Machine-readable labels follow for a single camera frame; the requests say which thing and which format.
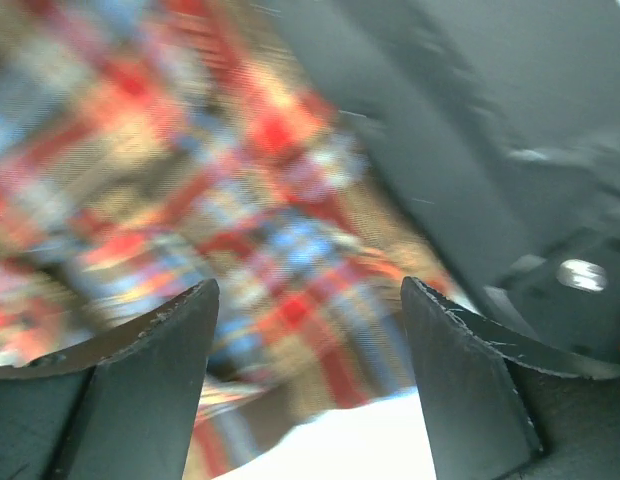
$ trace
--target blurry fabric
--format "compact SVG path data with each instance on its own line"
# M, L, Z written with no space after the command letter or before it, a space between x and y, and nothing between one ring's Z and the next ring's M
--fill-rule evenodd
M448 288L247 0L0 2L0 363L216 278L187 469L212 478L412 385L405 275Z

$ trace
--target tartan blanket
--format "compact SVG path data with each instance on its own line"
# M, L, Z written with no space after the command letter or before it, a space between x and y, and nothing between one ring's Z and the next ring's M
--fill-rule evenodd
M213 478L412 384L405 275L449 285L247 0L0 2L0 364L216 278Z

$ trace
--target metal screw head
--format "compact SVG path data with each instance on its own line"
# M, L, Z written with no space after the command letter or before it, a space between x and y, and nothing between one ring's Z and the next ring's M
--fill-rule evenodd
M557 280L563 285L585 292L602 292L608 286L603 267L585 260L566 260L559 267Z

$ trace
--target white surface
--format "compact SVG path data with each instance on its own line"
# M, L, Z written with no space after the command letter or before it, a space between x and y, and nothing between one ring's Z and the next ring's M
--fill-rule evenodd
M416 391L330 411L222 480L436 480Z

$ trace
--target black plastic part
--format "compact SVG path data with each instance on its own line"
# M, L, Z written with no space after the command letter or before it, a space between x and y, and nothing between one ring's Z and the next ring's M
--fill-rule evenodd
M0 368L0 480L180 480L218 311L214 281L23 368Z
M402 287L438 480L620 480L620 366Z
M550 267L582 253L574 240L583 229L605 243L620 228L618 5L256 3L480 311L616 361L619 284L597 301L561 297L567 289L557 300L553 286L545 293L561 307L552 312L509 288L540 264L536 288L551 284ZM619 254L607 261L620 269Z

